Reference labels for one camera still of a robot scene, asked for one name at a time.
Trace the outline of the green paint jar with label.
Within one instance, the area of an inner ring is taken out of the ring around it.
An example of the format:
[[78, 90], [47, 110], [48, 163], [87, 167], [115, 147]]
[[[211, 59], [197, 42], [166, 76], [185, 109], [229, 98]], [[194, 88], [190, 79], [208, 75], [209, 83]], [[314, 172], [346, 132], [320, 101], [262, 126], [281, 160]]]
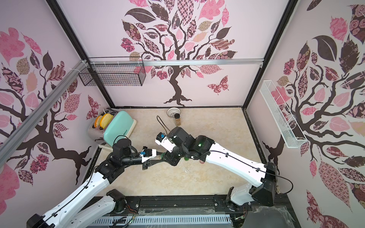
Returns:
[[159, 157], [160, 157], [160, 160], [163, 160], [164, 157], [166, 156], [166, 153], [162, 153]]

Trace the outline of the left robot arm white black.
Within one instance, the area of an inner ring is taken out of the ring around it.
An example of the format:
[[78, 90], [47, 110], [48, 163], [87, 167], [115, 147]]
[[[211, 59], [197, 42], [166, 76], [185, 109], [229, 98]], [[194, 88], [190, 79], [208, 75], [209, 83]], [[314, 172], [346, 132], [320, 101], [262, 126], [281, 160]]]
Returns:
[[28, 228], [64, 228], [76, 216], [89, 213], [100, 217], [110, 212], [121, 212], [126, 207], [125, 195], [118, 190], [109, 191], [98, 203], [83, 209], [99, 192], [113, 183], [125, 168], [133, 165], [148, 166], [159, 163], [156, 156], [161, 155], [155, 149], [143, 147], [138, 152], [128, 138], [118, 140], [112, 146], [112, 153], [93, 171], [91, 176], [60, 204], [44, 215], [34, 214], [28, 219]]

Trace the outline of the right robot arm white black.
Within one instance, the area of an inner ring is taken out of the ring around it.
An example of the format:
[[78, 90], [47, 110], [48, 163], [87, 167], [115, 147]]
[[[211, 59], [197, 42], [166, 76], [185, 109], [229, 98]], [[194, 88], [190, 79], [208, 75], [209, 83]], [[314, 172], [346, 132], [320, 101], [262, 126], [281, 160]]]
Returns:
[[229, 202], [238, 206], [252, 201], [267, 207], [274, 205], [278, 178], [276, 164], [251, 161], [207, 136], [194, 138], [180, 127], [169, 134], [159, 133], [156, 143], [166, 149], [162, 160], [172, 166], [176, 166], [182, 158], [188, 158], [218, 165], [245, 179], [246, 184], [230, 190]]

